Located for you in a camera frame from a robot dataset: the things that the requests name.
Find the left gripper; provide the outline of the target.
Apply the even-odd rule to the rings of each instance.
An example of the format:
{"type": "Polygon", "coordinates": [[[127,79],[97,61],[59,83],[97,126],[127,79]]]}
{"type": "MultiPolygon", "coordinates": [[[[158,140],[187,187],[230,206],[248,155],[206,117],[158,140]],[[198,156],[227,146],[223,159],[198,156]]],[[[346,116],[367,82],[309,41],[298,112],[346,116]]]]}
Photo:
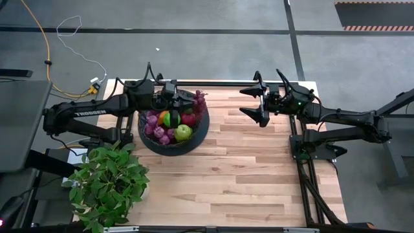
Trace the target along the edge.
{"type": "MultiPolygon", "coordinates": [[[[193,99],[170,98],[160,91],[157,91],[153,95],[153,109],[156,111],[170,110],[173,109],[174,106],[177,106],[179,111],[187,111],[188,109],[192,109],[193,105],[193,99]]],[[[170,128],[177,128],[180,125],[180,113],[177,110],[171,110],[169,112],[169,122],[170,128]]]]}

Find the round red apple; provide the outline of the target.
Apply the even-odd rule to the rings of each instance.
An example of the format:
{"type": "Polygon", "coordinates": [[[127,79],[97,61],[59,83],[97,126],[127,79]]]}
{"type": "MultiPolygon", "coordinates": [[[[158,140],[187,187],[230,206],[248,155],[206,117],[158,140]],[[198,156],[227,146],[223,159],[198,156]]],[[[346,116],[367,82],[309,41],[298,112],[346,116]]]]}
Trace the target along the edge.
{"type": "Polygon", "coordinates": [[[181,123],[189,127],[193,127],[197,124],[197,117],[194,113],[192,114],[181,114],[181,123]]]}

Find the black aluminium rig frame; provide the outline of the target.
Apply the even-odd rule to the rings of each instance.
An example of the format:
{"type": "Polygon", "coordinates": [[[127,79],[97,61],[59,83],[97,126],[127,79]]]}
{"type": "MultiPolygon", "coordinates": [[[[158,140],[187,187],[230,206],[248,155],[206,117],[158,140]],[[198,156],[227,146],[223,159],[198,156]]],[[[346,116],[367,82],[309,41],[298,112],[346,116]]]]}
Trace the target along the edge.
{"type": "Polygon", "coordinates": [[[289,116],[272,116],[260,128],[241,107],[256,101],[238,80],[183,80],[206,91],[210,114],[203,142],[185,155],[167,157],[136,137],[135,154],[149,168],[149,192],[129,215],[144,230],[157,226],[303,227],[326,223],[320,205],[301,183],[289,136],[300,132],[289,116]]]}

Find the green leafy potted plant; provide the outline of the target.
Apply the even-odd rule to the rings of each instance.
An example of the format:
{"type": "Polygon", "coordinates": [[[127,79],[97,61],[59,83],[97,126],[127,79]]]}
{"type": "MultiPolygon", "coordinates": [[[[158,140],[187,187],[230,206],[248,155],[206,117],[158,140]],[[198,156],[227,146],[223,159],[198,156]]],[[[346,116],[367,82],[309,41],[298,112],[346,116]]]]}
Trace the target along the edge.
{"type": "Polygon", "coordinates": [[[97,147],[82,156],[80,168],[61,185],[69,188],[73,214],[84,230],[104,233],[124,224],[135,203],[149,190],[148,168],[132,154],[135,144],[120,142],[97,147]]]}

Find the black mat with striped edge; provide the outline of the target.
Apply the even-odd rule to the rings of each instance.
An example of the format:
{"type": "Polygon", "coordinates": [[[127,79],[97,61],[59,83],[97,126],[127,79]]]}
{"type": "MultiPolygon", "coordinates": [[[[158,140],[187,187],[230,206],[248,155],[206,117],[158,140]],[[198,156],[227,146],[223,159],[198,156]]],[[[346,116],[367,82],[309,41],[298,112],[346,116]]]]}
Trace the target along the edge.
{"type": "Polygon", "coordinates": [[[414,2],[336,2],[345,31],[414,31],[414,2]]]}

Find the black rounded device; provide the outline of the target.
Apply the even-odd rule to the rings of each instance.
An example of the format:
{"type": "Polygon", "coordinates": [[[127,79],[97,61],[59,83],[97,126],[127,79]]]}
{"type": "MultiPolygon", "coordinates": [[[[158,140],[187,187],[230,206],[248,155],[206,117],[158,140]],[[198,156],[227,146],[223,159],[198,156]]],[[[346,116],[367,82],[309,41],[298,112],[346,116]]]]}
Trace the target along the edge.
{"type": "Polygon", "coordinates": [[[14,226],[23,204],[24,199],[21,196],[13,196],[0,208],[0,228],[14,226]]]}

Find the dark red grape bunch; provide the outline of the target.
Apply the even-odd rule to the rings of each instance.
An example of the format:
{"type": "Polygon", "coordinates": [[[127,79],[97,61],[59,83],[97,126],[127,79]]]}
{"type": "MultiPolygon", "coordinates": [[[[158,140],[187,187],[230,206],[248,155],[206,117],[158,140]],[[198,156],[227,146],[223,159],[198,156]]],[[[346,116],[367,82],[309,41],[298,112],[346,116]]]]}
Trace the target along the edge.
{"type": "Polygon", "coordinates": [[[195,114],[201,114],[206,110],[206,95],[207,93],[205,93],[204,91],[196,90],[195,96],[193,97],[193,112],[195,114]]]}

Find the white paper sheet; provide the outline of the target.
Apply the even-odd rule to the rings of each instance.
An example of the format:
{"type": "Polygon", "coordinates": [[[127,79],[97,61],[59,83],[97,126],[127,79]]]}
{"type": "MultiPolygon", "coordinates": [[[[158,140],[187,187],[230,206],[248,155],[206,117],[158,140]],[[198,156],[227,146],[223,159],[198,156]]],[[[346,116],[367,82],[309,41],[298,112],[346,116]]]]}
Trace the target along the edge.
{"type": "Polygon", "coordinates": [[[85,157],[85,162],[88,161],[87,152],[86,148],[73,148],[69,151],[67,162],[72,165],[81,165],[83,164],[83,157],[85,157]]]}

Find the black flat bar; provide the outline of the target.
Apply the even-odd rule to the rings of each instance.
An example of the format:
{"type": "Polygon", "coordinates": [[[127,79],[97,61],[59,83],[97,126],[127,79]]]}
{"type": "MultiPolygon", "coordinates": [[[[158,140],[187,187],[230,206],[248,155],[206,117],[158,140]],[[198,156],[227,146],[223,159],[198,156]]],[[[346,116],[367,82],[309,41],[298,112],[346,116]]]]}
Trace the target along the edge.
{"type": "Polygon", "coordinates": [[[33,74],[31,70],[24,69],[0,69],[0,76],[30,78],[33,74]]]}

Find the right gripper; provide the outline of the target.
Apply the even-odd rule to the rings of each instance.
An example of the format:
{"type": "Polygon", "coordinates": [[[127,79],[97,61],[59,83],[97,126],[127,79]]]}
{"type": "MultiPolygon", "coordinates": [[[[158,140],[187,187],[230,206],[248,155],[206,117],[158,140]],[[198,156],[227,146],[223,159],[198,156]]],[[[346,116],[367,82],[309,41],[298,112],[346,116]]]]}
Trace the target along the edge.
{"type": "Polygon", "coordinates": [[[239,110],[249,116],[255,123],[259,124],[261,128],[267,126],[268,122],[270,121],[270,114],[273,113],[275,115],[284,114],[287,115],[288,111],[288,102],[291,99],[290,96],[290,89],[286,87],[284,89],[284,95],[280,95],[280,99],[277,105],[268,104],[267,101],[267,93],[269,91],[279,91],[279,85],[267,85],[263,83],[255,84],[251,87],[247,87],[245,89],[241,89],[239,92],[241,94],[246,94],[249,96],[253,96],[256,98],[257,96],[261,96],[260,100],[260,107],[253,109],[253,108],[246,108],[240,107],[239,110]]]}

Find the black support beam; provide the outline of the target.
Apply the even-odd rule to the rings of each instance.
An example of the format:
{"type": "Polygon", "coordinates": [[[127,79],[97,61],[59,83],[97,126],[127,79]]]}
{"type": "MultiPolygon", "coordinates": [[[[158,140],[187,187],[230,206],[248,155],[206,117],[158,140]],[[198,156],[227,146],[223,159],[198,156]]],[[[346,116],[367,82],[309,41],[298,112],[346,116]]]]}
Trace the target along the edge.
{"type": "Polygon", "coordinates": [[[80,170],[79,167],[73,164],[49,157],[47,154],[35,150],[29,151],[24,168],[35,168],[42,172],[66,178],[69,178],[75,171],[80,170]]]}

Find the green pear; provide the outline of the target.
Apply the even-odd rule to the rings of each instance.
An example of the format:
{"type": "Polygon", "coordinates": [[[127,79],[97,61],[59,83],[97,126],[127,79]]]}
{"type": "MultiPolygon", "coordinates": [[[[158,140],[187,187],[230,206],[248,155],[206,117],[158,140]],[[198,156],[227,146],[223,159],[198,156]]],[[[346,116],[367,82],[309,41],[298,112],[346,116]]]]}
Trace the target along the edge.
{"type": "Polygon", "coordinates": [[[175,140],[178,142],[188,140],[193,133],[193,130],[191,127],[181,124],[174,130],[174,137],[175,140]]]}

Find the black metal table stand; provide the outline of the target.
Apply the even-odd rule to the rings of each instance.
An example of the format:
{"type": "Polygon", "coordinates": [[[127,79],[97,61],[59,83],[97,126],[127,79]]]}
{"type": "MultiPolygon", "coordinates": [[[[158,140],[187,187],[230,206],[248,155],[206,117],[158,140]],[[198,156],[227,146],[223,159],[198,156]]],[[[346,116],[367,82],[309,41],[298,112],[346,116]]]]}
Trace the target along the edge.
{"type": "Polygon", "coordinates": [[[414,88],[397,95],[377,113],[391,138],[381,144],[363,142],[356,152],[357,161],[379,166],[375,179],[379,190],[414,186],[414,88]]]}

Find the grey desk panel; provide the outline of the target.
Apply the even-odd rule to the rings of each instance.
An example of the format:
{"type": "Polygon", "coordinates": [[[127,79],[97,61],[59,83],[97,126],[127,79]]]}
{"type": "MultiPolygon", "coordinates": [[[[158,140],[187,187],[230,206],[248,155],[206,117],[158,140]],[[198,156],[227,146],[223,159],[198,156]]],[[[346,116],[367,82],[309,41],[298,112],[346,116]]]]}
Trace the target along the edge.
{"type": "Polygon", "coordinates": [[[0,173],[24,168],[50,90],[47,81],[0,83],[0,173]]]}

